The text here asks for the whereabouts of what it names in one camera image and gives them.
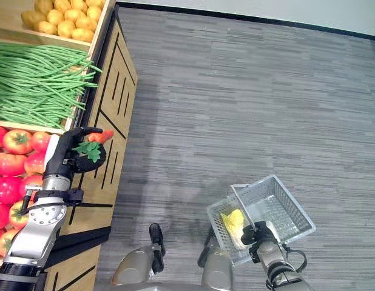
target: gray carpet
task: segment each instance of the gray carpet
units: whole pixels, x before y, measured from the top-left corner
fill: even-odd
[[[122,8],[138,70],[124,170],[95,290],[164,231],[156,280],[199,283],[206,207],[275,173],[317,226],[292,246],[316,291],[375,291],[375,42],[277,25]],[[236,290],[265,289],[262,268]]]

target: black cable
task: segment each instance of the black cable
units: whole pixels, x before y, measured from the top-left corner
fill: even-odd
[[[289,253],[298,253],[299,255],[303,256],[303,263],[301,264],[301,266],[298,269],[296,269],[297,273],[301,273],[308,265],[308,259],[305,255],[305,253],[301,250],[292,250],[286,244],[282,244],[282,246],[283,246],[284,250],[286,251],[286,259],[289,258]]]
[[[56,203],[45,203],[40,205],[31,206],[24,211],[21,212],[21,215],[27,214],[30,210],[44,208],[44,207],[50,207],[50,206],[74,206],[75,203],[65,203],[65,202],[56,202]]]

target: green bean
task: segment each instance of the green bean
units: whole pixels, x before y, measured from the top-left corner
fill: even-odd
[[[79,98],[101,70],[87,53],[55,45],[0,42],[0,120],[61,128],[85,110]]]

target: baseboard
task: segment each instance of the baseboard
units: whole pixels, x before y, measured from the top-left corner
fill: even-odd
[[[206,10],[197,10],[197,9],[179,8],[179,7],[152,5],[152,4],[140,4],[140,3],[131,3],[131,2],[117,2],[117,5],[119,5],[120,7],[127,7],[127,8],[158,10],[158,11],[167,11],[167,12],[236,19],[236,20],[251,21],[251,22],[268,23],[268,24],[275,24],[275,25],[284,25],[284,26],[290,26],[290,27],[318,30],[320,32],[330,32],[330,33],[335,33],[338,35],[354,36],[356,38],[370,39],[372,41],[375,41],[374,35],[366,35],[364,33],[350,32],[348,30],[312,25],[312,24],[305,24],[305,23],[300,23],[300,22],[292,22],[292,21],[286,21],[286,20],[277,20],[277,19],[261,18],[261,17],[256,17],[256,16],[237,15],[237,14],[230,14],[230,13],[223,13],[223,12],[213,12],[213,11],[206,11]]]

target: white plastic basket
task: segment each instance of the white plastic basket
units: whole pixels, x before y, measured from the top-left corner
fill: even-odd
[[[249,216],[254,222],[270,221],[274,225],[280,243],[291,243],[314,231],[316,226],[275,175],[255,184],[234,185],[235,193],[208,207],[208,216],[220,247],[227,251],[235,265],[251,260],[248,246],[237,250],[226,230],[221,213],[230,214],[235,209],[243,211],[245,224]]]

